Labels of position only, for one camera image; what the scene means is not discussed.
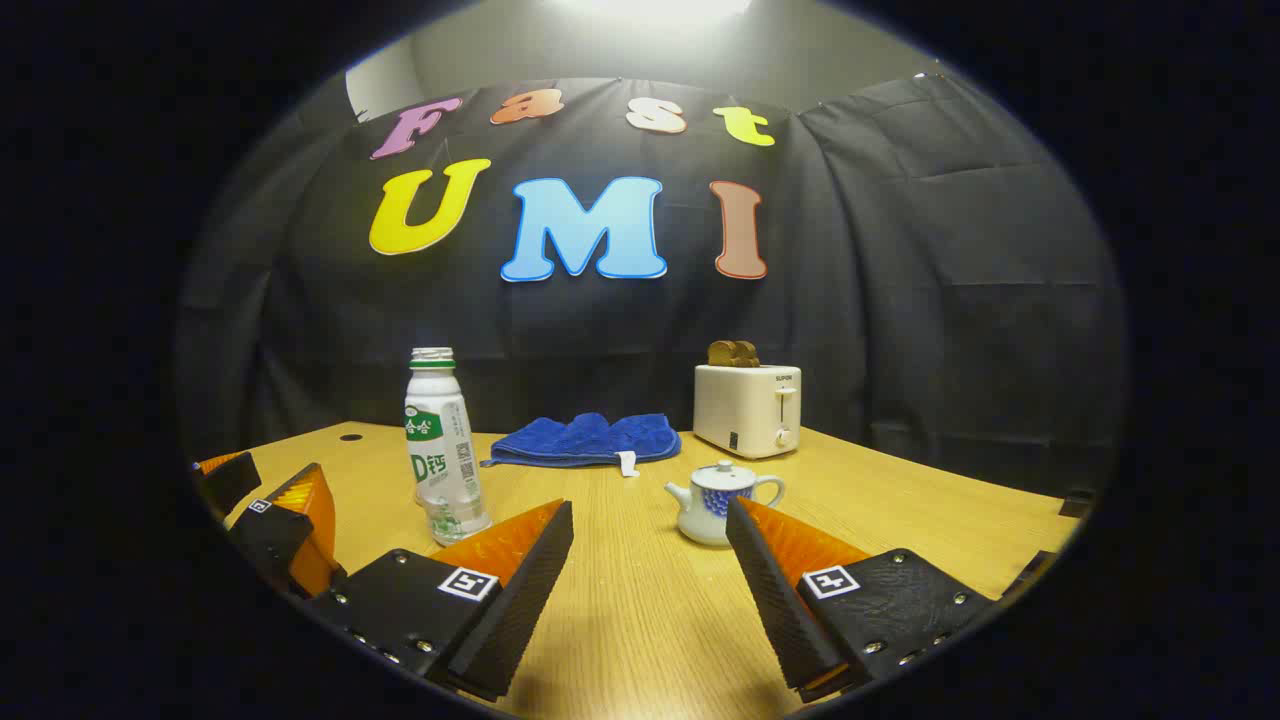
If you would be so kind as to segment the white blue-patterned teacup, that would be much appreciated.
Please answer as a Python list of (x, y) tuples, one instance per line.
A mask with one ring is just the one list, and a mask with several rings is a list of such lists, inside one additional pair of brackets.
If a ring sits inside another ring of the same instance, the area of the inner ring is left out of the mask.
[(760, 486), (773, 486), (774, 496), (765, 505), (776, 507), (783, 498), (786, 484), (778, 477), (749, 480), (745, 486), (722, 489), (692, 482), (690, 487), (667, 483), (664, 491), (678, 505), (676, 527), (691, 542), (708, 547), (728, 547), (727, 518), (730, 505), (739, 498), (756, 500)]

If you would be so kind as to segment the bright overhead light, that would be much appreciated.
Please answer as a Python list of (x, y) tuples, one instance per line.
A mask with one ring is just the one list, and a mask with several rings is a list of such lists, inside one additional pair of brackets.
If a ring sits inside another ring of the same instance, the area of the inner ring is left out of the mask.
[(631, 20), (704, 23), (742, 15), (754, 0), (548, 0), (576, 12)]

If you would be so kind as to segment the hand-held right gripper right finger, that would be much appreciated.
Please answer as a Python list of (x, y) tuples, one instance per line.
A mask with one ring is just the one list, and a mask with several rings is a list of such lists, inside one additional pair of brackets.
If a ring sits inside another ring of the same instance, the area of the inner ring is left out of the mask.
[(997, 605), (911, 550), (870, 555), (751, 500), (730, 501), (726, 534), (805, 702), (902, 674)]

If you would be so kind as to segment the white toaster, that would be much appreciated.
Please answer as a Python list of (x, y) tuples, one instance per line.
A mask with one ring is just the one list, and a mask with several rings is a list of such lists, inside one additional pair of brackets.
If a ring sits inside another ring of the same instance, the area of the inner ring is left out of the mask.
[(692, 433), (745, 459), (792, 452), (800, 438), (801, 387), (797, 366), (698, 365)]

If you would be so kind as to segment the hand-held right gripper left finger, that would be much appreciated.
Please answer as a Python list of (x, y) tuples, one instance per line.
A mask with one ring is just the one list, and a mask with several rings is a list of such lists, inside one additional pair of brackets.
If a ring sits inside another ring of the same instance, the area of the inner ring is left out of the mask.
[(329, 626), (419, 679), (506, 696), (573, 542), (554, 500), (424, 556), (390, 550), (310, 601)]

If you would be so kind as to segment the blue folded cloth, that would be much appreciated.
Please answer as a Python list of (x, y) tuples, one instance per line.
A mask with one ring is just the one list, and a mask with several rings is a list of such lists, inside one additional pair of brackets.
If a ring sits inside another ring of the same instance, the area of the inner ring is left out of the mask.
[(493, 443), (484, 468), (520, 465), (531, 468), (614, 466), (622, 477), (637, 477), (637, 465), (673, 457), (682, 439), (660, 413), (608, 421), (599, 413), (585, 413), (568, 423), (538, 418)]

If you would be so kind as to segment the white plastic water bottle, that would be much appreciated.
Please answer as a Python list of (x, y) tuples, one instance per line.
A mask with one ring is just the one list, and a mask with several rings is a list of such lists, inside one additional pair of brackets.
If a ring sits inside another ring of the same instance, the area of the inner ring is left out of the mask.
[(402, 418), (413, 498), (425, 511), (433, 539), (443, 547), (492, 525), (454, 369), (452, 348), (412, 348)]

